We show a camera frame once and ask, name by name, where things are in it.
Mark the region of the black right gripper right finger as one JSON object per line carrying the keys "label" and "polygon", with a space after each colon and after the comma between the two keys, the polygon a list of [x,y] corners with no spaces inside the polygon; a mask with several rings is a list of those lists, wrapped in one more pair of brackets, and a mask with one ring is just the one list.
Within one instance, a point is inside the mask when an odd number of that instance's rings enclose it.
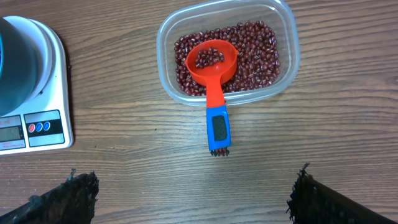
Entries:
{"label": "black right gripper right finger", "polygon": [[306,163],[297,173],[287,201],[287,213],[292,223],[397,224],[316,181],[307,173],[308,166]]}

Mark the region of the red scoop blue handle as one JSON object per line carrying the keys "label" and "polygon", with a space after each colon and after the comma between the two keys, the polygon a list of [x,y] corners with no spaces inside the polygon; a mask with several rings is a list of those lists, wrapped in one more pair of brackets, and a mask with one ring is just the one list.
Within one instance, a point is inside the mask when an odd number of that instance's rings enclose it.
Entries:
{"label": "red scoop blue handle", "polygon": [[[217,53],[219,62],[204,66],[200,61],[203,53]],[[208,148],[212,156],[227,156],[231,146],[228,111],[222,84],[228,82],[236,72],[238,51],[225,40],[208,40],[190,51],[185,66],[192,78],[206,88],[206,129]]]}

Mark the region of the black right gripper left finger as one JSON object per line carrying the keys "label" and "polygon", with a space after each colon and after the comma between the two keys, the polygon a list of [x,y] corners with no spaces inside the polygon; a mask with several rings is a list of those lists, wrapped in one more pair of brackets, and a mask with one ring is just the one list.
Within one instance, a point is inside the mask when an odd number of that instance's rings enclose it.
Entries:
{"label": "black right gripper left finger", "polygon": [[99,179],[94,172],[75,175],[72,169],[66,181],[43,195],[1,216],[1,223],[90,223],[95,216]]}

